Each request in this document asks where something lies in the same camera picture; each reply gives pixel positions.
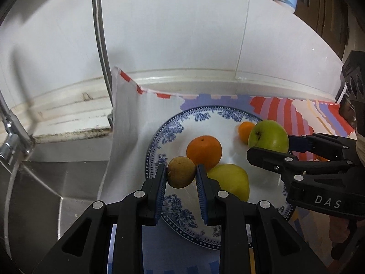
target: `apple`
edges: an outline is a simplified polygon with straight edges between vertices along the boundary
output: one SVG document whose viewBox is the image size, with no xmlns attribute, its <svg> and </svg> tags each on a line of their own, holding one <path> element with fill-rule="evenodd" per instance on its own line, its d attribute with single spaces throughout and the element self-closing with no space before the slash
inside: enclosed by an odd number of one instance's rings
<svg viewBox="0 0 365 274">
<path fill-rule="evenodd" d="M 289 137 L 280 124 L 276 121 L 265 119 L 252 128 L 249 135 L 248 146 L 250 148 L 257 146 L 287 153 L 289 150 Z"/>
</svg>

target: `stainless steel sink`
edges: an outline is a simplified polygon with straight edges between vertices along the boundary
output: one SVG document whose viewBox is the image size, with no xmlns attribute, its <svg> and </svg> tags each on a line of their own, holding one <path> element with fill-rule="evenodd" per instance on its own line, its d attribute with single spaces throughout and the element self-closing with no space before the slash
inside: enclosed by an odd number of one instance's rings
<svg viewBox="0 0 365 274">
<path fill-rule="evenodd" d="M 25 274 L 96 200 L 110 149 L 110 137 L 39 144 L 12 174 L 0 170 L 0 242 Z"/>
</svg>

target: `plate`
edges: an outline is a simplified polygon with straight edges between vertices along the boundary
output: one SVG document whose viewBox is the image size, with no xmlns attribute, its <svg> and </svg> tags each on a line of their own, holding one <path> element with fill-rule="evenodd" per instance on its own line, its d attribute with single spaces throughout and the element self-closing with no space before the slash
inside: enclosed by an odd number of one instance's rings
<svg viewBox="0 0 365 274">
<path fill-rule="evenodd" d="M 153 137 L 146 156 L 146 178 L 155 176 L 159 163 L 168 165 L 177 156 L 186 156 L 192 139 L 211 135 L 222 145 L 222 163 L 234 163 L 246 170 L 250 183 L 248 202 L 257 204 L 267 200 L 287 220 L 293 206 L 286 202 L 286 190 L 280 175 L 247 161 L 247 145 L 240 141 L 237 127 L 244 121 L 258 123 L 257 116 L 248 112 L 224 107 L 204 106 L 183 111 L 165 122 Z M 175 189 L 166 186 L 161 217 L 182 237 L 200 246 L 220 249 L 220 226 L 208 227 L 201 218 L 195 180 L 187 187 Z M 247 225 L 249 243 L 251 234 Z"/>
</svg>

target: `faucet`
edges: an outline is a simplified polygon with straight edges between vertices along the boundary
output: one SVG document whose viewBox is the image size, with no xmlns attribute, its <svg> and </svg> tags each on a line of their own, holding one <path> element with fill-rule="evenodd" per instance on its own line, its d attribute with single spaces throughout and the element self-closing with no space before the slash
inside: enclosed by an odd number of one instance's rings
<svg viewBox="0 0 365 274">
<path fill-rule="evenodd" d="M 8 7 L 7 11 L 10 10 L 11 6 L 15 1 L 11 1 L 10 7 Z M 104 26 L 103 26 L 103 15 L 102 15 L 102 0 L 92 0 L 93 6 L 93 15 L 94 15 L 94 29 L 96 36 L 96 44 L 99 52 L 100 64 L 102 66 L 103 76 L 105 80 L 105 84 L 107 87 L 107 91 L 109 94 L 110 102 L 112 102 L 112 76 L 109 66 L 107 47 L 105 44 L 105 36 L 104 36 Z M 0 146 L 0 157 L 9 162 L 12 153 L 20 147 L 20 150 L 24 154 L 28 154 L 33 149 L 34 143 L 30 135 L 21 125 L 18 117 L 9 109 L 3 94 L 0 90 L 0 117 L 5 126 L 5 129 L 8 133 L 8 136 L 4 143 Z"/>
</svg>

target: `colorful tablecloth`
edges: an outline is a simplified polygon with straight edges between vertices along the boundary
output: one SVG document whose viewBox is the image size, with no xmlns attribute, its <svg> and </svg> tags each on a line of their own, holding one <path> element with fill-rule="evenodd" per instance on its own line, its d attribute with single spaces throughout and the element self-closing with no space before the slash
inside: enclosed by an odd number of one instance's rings
<svg viewBox="0 0 365 274">
<path fill-rule="evenodd" d="M 354 130 L 339 115 L 338 104 L 248 95 L 167 94 L 139 87 L 117 68 L 112 73 L 114 137 L 99 191 L 99 198 L 106 203 L 120 201 L 142 186 L 143 163 L 153 135 L 170 117 L 194 107 L 222 105 L 245 110 L 261 119 L 277 121 L 293 135 L 320 132 L 356 138 Z M 295 155 L 300 160 L 316 159 L 311 153 Z M 328 216 L 297 208 L 289 222 L 328 265 L 332 261 Z M 142 232 L 146 274 L 218 274 L 219 251 L 183 239 L 162 220 L 156 227 L 143 227 Z"/>
</svg>

